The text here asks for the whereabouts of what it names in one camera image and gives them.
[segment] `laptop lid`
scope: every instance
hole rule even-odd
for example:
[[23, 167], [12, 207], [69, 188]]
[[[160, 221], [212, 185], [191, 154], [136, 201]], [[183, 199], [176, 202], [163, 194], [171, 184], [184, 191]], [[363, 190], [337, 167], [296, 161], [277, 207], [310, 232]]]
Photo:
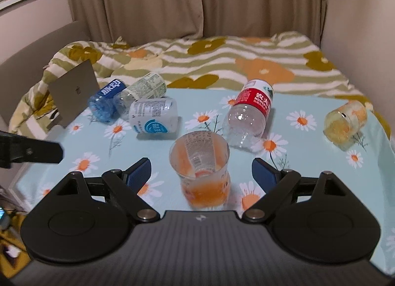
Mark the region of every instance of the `laptop lid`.
[[51, 82], [48, 89], [61, 117], [59, 124], [67, 127], [99, 91], [99, 84], [90, 60], [86, 60]]

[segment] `yellow plastic bottle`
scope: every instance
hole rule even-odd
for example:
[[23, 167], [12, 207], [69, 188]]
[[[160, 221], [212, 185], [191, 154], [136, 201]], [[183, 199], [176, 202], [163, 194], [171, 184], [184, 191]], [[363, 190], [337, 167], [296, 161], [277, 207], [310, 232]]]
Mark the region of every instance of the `yellow plastic bottle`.
[[351, 100], [326, 115], [323, 133], [335, 145], [341, 146], [351, 140], [366, 121], [367, 112], [364, 105]]

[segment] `white plastic bottle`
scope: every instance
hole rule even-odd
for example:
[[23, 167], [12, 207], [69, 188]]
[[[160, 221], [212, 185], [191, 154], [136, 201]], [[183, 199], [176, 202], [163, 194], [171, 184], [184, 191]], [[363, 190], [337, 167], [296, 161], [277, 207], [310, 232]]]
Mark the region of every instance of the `white plastic bottle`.
[[113, 98], [113, 103], [120, 117], [128, 121], [129, 109], [134, 101], [163, 97], [166, 93], [166, 89], [163, 78], [155, 72], [150, 72], [116, 94]]
[[229, 110], [222, 131], [228, 144], [250, 149], [263, 134], [273, 101], [273, 87], [266, 81], [248, 81]]
[[172, 98], [137, 100], [130, 106], [129, 123], [137, 133], [176, 132], [177, 103]]

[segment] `blue bottle label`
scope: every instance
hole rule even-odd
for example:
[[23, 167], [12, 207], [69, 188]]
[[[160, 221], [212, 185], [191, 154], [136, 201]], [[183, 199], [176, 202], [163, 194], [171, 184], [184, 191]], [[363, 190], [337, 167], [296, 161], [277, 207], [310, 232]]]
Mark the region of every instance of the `blue bottle label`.
[[106, 99], [112, 99], [117, 93], [120, 93], [125, 88], [126, 85], [121, 80], [114, 79], [109, 84], [101, 88], [97, 92], [97, 95]]
[[152, 119], [150, 121], [147, 121], [144, 126], [145, 132], [147, 133], [167, 133], [167, 129], [164, 125], [162, 125], [160, 122], [156, 121], [155, 119]]

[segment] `blanket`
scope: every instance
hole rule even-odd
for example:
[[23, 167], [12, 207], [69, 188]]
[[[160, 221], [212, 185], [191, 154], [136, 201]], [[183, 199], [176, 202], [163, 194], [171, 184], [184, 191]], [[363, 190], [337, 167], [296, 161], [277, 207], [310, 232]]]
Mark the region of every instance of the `blanket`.
[[356, 99], [375, 114], [388, 138], [391, 134], [370, 100], [298, 32], [271, 38], [162, 39], [138, 47], [122, 38], [115, 43], [73, 42], [54, 55], [40, 82], [22, 97], [9, 131], [44, 139], [57, 115], [48, 84], [85, 60], [92, 63], [100, 87], [114, 78], [129, 85], [155, 70], [168, 88], [239, 91], [248, 80], [259, 78], [272, 84], [275, 93]]

